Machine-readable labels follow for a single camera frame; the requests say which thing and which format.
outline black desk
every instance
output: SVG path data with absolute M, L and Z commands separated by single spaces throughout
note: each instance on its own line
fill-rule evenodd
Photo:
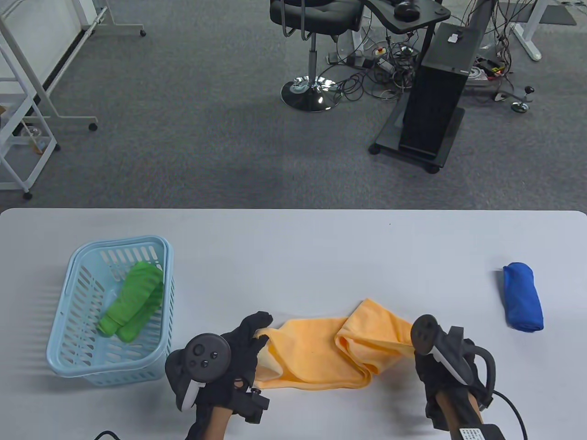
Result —
M 421 61 L 424 59 L 426 51 L 430 47 L 436 23 L 447 20 L 451 15 L 450 11 L 440 4 L 441 0 L 438 2 L 433 0 L 414 0 L 414 3 L 420 8 L 420 18 L 416 21 L 406 23 L 399 21 L 394 17 L 394 6 L 389 1 L 363 0 L 363 2 L 367 8 L 373 11 L 383 26 L 395 34 L 403 34 L 427 27 L 417 66 L 420 65 Z M 454 137 L 463 118 L 464 110 L 457 109 L 457 111 L 455 111 L 453 120 L 446 133 L 446 139 L 443 141 L 441 151 L 439 151 L 435 157 L 431 157 L 429 155 L 420 154 L 417 151 L 400 148 L 399 146 L 403 129 L 403 116 L 406 111 L 408 99 L 409 93 L 404 93 L 401 99 L 396 103 L 395 108 L 387 119 L 387 122 L 385 122 L 377 139 L 369 147 L 369 153 L 379 154 L 381 148 L 385 148 L 387 151 L 400 157 L 424 164 L 427 172 L 435 174 L 444 166 L 448 152 L 450 151 Z
M 414 0 L 420 8 L 420 18 L 413 22 L 403 22 L 393 15 L 394 6 L 386 0 L 363 0 L 363 3 L 379 18 L 387 29 L 396 34 L 415 31 L 450 18 L 450 11 L 433 0 Z

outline cable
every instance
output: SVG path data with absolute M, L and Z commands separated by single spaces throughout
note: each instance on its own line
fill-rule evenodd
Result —
M 454 18 L 454 19 L 456 19 L 456 20 L 459 20 L 463 26 L 466 26 L 466 24 L 465 24 L 465 22 L 463 21 L 463 19 L 461 19 L 461 18 L 457 17 L 456 15 L 453 15 L 453 16 L 451 16 L 451 18 Z
M 348 66 L 357 70 L 357 72 L 336 83 L 333 101 L 338 104 L 344 97 L 348 101 L 354 102 L 361 99 L 365 94 L 385 102 L 396 101 L 403 92 L 411 88 L 416 65 L 415 60 L 420 53 L 419 50 L 413 48 L 410 41 L 414 34 L 416 34 L 416 40 L 413 44 L 416 44 L 419 37 L 417 33 L 410 33 L 406 40 L 393 43 L 388 34 L 386 39 L 388 43 L 387 52 L 383 56 L 383 60 L 390 64 L 392 67 L 391 72 L 377 69 L 378 65 L 373 65 L 370 68 Z M 383 90 L 376 90 L 377 86 L 383 86 Z
M 587 5 L 585 4 L 585 2 L 583 0 L 575 1 L 573 4 L 576 6 L 577 11 L 579 11 L 583 15 L 587 15 L 587 12 L 585 12 L 583 9 L 581 9 L 581 7 L 584 7 L 585 9 L 587 9 Z
M 114 440 L 120 440 L 120 438 L 112 431 L 102 431 L 94 440 L 99 440 L 100 438 L 104 437 L 105 435 L 111 436 Z
M 467 14 L 467 11 L 468 11 L 469 7 L 473 4 L 474 1 L 475 0 L 469 0 L 469 3 L 467 4 L 467 7 L 465 8 L 465 12 L 463 12 L 463 16 L 461 17 L 461 22 L 462 23 L 465 22 L 465 15 Z
M 502 7 L 502 3 L 497 2 L 497 7 L 495 7 L 491 11 L 491 23 L 493 28 L 486 31 L 485 35 L 489 33 L 493 33 L 494 36 L 494 47 L 499 49 L 497 56 L 502 61 L 502 67 L 493 69 L 495 72 L 495 79 L 499 81 L 498 91 L 501 87 L 503 80 L 507 81 L 510 86 L 513 88 L 513 84 L 511 83 L 510 79 L 508 78 L 508 74 L 511 71 L 512 67 L 512 55 L 510 51 L 510 40 L 509 36 L 512 32 L 510 24 L 515 21 L 516 17 L 524 11 L 527 7 L 534 7 L 537 0 L 507 0 L 505 3 L 505 10 Z M 469 13 L 467 17 L 467 23 L 469 23 L 471 15 L 473 14 L 474 10 Z M 501 14 L 503 18 L 503 23 L 498 24 L 498 14 Z M 475 61 L 474 66 L 482 67 L 480 65 L 483 62 L 483 59 L 478 59 Z
M 373 23 L 373 11 L 371 11 L 371 16 L 369 18 L 369 27 L 367 28 L 367 32 L 365 32 L 365 38 L 363 38 L 363 40 L 359 43 L 359 45 L 347 56 L 345 56 L 344 58 L 342 58 L 340 56 L 340 54 L 338 53 L 338 41 L 336 42 L 336 55 L 338 56 L 339 61 L 336 64 L 333 64 L 332 66 L 327 67 L 320 75 L 318 75 L 318 78 L 320 78 L 322 75 L 324 75 L 328 70 L 330 70 L 331 68 L 333 68 L 334 66 L 338 66 L 342 63 L 344 63 L 346 60 L 348 60 L 348 58 L 352 55 L 354 55 L 357 50 L 359 50 L 359 48 L 367 41 L 367 39 L 369 38 L 369 32 L 371 32 L 371 24 Z
M 522 436 L 524 437 L 524 440 L 528 440 L 528 433 L 526 432 L 526 426 L 524 425 L 524 421 L 522 420 L 522 416 L 519 414 L 517 408 L 512 403 L 512 401 L 510 399 L 508 399 L 506 396 L 504 396 L 503 394 L 501 394 L 499 391 L 493 390 L 493 394 L 501 397 L 505 401 L 505 403 L 507 403 L 510 406 L 510 408 L 514 412 L 516 418 L 518 419 L 519 427 L 522 429 Z
M 477 5 L 475 8 L 473 8 L 473 9 L 471 10 L 471 12 L 469 12 L 469 15 L 467 16 L 467 24 L 466 24 L 466 26 L 468 26 L 468 25 L 469 25 L 469 20 L 471 19 L 471 15 L 473 15 L 473 13 L 474 13 L 476 10 L 478 10 L 480 7 L 482 7 L 484 4 L 485 4 L 484 2 L 479 2 L 479 4 L 478 4 L 478 5 Z

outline chair seat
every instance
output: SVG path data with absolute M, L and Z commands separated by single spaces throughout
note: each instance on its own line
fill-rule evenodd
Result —
M 300 4 L 299 0 L 289 1 Z M 305 30 L 321 35 L 341 35 L 349 29 L 358 31 L 362 14 L 361 0 L 332 0 L 323 6 L 306 6 Z M 269 16 L 273 23 L 281 24 L 281 0 L 271 0 Z M 301 17 L 302 8 L 288 4 L 288 0 L 285 0 L 286 26 L 300 29 Z

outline forearm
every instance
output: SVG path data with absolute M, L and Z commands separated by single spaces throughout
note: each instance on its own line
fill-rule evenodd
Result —
M 479 405 L 477 404 L 477 399 L 475 399 L 475 396 L 473 396 L 471 393 L 468 393 L 468 398 L 473 410 L 479 417 L 479 421 L 483 423 L 483 420 L 481 419 L 481 412 L 479 411 Z M 463 423 L 459 420 L 457 412 L 454 408 L 454 405 L 450 401 L 450 398 L 444 392 L 441 391 L 436 395 L 436 401 L 438 402 L 440 409 L 442 409 L 448 424 L 448 430 L 452 434 L 458 430 L 459 427 L 463 425 Z
M 202 440 L 223 440 L 231 415 L 231 409 L 214 407 Z

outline orange cloth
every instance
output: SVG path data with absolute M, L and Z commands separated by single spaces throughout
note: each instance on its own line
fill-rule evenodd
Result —
M 370 299 L 348 318 L 295 319 L 269 336 L 259 353 L 260 388 L 363 388 L 402 356 L 413 357 L 411 324 Z

